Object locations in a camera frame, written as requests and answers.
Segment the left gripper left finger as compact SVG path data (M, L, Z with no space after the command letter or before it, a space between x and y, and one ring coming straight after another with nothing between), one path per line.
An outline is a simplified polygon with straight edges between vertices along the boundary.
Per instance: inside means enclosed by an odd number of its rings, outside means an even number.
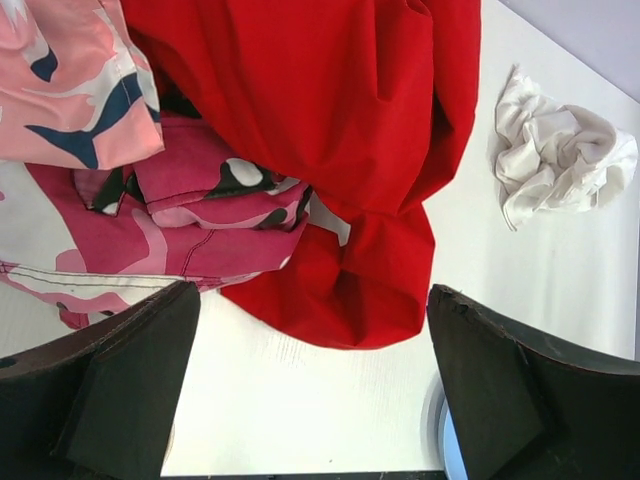
M157 479L200 313L176 282L1 360L4 479Z

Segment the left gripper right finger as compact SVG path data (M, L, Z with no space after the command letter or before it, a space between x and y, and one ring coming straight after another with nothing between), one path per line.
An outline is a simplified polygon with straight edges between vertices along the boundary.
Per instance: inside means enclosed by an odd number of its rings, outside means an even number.
M563 340L445 285L428 326L471 479L636 479L639 364Z

